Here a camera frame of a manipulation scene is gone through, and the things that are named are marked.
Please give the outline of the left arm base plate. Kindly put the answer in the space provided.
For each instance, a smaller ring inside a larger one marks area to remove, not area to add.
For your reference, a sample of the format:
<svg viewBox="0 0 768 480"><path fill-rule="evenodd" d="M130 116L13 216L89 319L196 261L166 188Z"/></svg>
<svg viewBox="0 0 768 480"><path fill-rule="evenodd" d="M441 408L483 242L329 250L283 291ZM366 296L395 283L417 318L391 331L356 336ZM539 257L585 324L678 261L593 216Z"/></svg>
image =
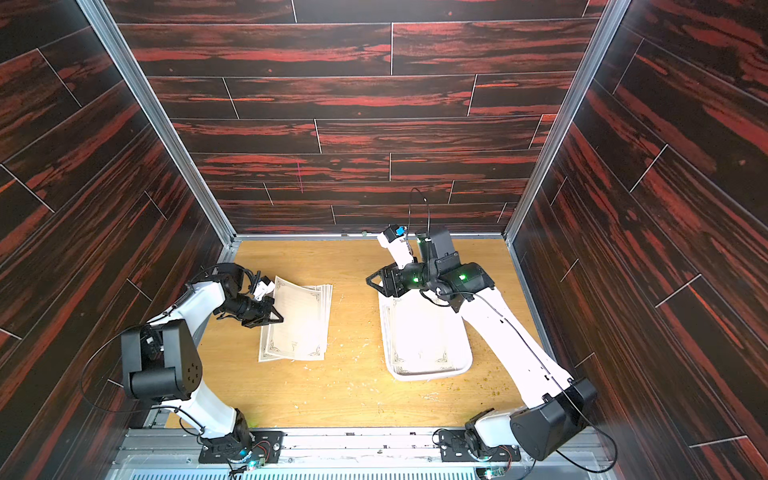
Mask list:
<svg viewBox="0 0 768 480"><path fill-rule="evenodd" d="M251 430L243 440L236 439L233 434L214 439L203 438L198 462L255 467L276 464L284 438L285 432L279 430Z"/></svg>

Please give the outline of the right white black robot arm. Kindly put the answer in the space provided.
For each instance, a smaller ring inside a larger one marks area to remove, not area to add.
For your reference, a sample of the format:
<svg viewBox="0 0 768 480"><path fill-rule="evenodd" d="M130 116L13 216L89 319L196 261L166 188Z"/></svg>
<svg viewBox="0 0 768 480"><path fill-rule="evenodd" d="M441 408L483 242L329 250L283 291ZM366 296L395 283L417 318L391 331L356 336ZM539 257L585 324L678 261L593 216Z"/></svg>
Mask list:
<svg viewBox="0 0 768 480"><path fill-rule="evenodd" d="M485 269L461 261L447 229L417 235L418 255L404 226L388 226L377 240L393 261L369 275L367 284L389 298L417 291L438 310L453 311L481 335L521 395L523 407L490 409L466 423L465 441L474 455L518 446L543 461L589 426L586 414L597 398L594 385L574 379L541 348Z"/></svg>

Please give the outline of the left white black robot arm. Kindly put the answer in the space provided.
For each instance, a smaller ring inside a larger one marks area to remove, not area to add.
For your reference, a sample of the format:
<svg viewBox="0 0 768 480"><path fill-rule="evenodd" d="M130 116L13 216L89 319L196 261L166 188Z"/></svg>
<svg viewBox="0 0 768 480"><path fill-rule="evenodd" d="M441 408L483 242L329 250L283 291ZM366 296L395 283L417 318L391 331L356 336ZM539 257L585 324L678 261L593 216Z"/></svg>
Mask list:
<svg viewBox="0 0 768 480"><path fill-rule="evenodd" d="M121 333L126 395L173 411L197 430L204 451L214 458L246 461L253 435L242 412L205 384L194 334L213 314L246 328L283 322L274 291L273 280L236 263L218 263L195 275L170 307Z"/></svg>

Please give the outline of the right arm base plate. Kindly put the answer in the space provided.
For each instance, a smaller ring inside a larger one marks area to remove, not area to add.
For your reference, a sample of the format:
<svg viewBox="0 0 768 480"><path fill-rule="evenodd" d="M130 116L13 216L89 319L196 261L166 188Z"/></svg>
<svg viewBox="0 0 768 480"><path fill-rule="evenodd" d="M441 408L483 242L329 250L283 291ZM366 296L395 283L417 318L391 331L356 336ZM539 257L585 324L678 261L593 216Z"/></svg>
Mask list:
<svg viewBox="0 0 768 480"><path fill-rule="evenodd" d="M516 446L473 447L467 441L464 429L438 428L432 442L439 450L441 461L446 462L519 462L521 454Z"/></svg>

